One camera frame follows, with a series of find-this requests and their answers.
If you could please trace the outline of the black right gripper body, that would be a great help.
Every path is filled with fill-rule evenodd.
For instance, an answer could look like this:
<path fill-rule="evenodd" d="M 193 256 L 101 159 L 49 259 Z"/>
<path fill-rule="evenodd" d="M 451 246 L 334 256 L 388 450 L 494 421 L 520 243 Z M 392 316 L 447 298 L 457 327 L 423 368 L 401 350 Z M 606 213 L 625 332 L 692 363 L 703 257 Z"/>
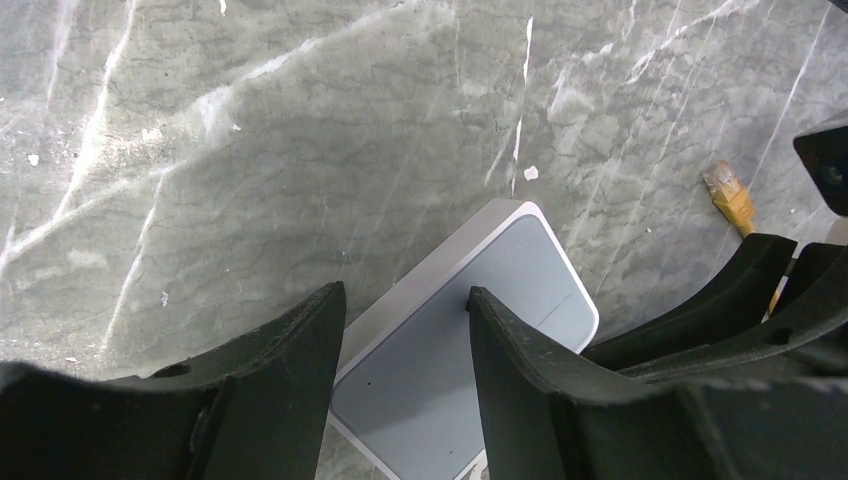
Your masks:
<path fill-rule="evenodd" d="M 793 148 L 829 209 L 846 217 L 847 110 L 800 133 Z"/>

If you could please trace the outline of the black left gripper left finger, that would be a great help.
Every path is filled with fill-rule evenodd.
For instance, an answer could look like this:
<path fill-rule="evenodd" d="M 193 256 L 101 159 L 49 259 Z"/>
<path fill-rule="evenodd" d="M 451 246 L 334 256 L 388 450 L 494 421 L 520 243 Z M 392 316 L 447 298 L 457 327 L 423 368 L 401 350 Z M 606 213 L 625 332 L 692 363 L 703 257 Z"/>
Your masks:
<path fill-rule="evenodd" d="M 332 282 L 149 377 L 1 365 L 5 479 L 311 479 L 345 324 Z"/>

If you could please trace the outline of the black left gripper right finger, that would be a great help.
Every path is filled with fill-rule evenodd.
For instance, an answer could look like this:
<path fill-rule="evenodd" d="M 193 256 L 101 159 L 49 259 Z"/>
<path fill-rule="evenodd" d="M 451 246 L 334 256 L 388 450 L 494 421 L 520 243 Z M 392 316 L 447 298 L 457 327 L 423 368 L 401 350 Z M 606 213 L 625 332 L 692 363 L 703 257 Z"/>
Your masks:
<path fill-rule="evenodd" d="M 471 289 L 467 310 L 494 479 L 843 479 L 843 378 L 645 384 L 596 365 Z"/>

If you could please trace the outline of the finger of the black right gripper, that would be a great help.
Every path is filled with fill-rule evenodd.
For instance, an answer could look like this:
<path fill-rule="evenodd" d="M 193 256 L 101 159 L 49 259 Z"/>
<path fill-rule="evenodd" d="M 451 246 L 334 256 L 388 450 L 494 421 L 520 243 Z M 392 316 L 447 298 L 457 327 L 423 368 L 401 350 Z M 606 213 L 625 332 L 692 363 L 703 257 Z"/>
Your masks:
<path fill-rule="evenodd" d="M 847 247 L 810 243 L 794 263 L 776 314 L 717 344 L 621 373 L 645 383 L 717 376 L 794 360 L 819 374 L 847 374 Z"/>
<path fill-rule="evenodd" d="M 762 322 L 797 242 L 745 237 L 725 266 L 678 307 L 582 353 L 613 371 L 727 340 Z"/>

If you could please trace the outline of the small white switch box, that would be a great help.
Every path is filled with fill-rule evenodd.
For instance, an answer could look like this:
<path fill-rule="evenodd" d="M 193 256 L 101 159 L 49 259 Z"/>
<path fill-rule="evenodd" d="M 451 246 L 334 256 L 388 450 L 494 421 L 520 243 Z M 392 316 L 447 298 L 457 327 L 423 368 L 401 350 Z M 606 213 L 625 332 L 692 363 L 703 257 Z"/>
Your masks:
<path fill-rule="evenodd" d="M 494 199 L 345 329 L 330 423 L 391 479 L 460 479 L 485 457 L 470 289 L 582 351 L 599 314 L 542 210 Z"/>

